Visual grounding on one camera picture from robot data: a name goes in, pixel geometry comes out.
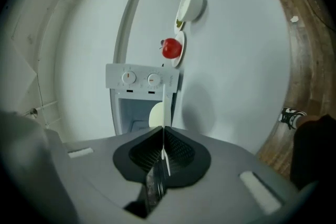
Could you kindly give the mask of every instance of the control panel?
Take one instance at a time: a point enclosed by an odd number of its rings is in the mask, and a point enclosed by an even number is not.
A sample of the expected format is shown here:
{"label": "control panel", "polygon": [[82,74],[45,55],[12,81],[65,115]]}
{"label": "control panel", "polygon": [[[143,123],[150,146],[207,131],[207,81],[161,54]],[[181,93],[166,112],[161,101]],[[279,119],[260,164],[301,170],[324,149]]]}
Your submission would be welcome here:
{"label": "control panel", "polygon": [[169,67],[146,67],[124,63],[106,65],[106,88],[129,92],[176,93],[180,72]]}

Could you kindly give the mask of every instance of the freezer compartment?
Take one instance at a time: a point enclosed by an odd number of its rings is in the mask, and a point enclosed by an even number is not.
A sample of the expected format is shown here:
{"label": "freezer compartment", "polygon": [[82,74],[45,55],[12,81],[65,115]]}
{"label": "freezer compartment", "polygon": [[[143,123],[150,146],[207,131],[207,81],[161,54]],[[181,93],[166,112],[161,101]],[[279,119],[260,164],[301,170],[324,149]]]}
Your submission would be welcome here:
{"label": "freezer compartment", "polygon": [[149,114],[161,101],[119,99],[121,134],[148,128]]}

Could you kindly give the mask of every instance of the sneaker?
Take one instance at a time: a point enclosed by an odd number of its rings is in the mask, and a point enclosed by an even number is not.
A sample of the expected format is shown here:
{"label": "sneaker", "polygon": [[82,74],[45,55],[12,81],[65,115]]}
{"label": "sneaker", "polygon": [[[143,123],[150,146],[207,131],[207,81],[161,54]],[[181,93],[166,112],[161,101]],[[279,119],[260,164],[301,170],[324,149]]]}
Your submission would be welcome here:
{"label": "sneaker", "polygon": [[307,114],[303,111],[284,107],[280,114],[279,122],[286,123],[289,129],[292,129],[292,128],[296,129],[296,124],[294,124],[294,120],[297,116],[307,116]]}

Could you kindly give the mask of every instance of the black pants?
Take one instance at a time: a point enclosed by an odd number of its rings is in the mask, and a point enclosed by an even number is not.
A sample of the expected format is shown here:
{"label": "black pants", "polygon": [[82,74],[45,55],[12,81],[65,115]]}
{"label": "black pants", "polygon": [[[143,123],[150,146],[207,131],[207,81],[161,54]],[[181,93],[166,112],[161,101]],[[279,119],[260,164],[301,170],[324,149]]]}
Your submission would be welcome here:
{"label": "black pants", "polygon": [[313,181],[333,177],[336,120],[326,115],[300,126],[294,135],[290,180],[302,189]]}

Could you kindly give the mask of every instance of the white bowl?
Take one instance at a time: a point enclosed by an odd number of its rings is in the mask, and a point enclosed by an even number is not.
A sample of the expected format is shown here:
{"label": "white bowl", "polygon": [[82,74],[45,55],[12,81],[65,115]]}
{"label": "white bowl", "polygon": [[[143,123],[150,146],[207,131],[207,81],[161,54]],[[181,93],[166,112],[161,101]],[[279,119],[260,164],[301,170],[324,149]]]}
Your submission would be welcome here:
{"label": "white bowl", "polygon": [[177,17],[181,22],[196,19],[202,11],[203,0],[181,0]]}

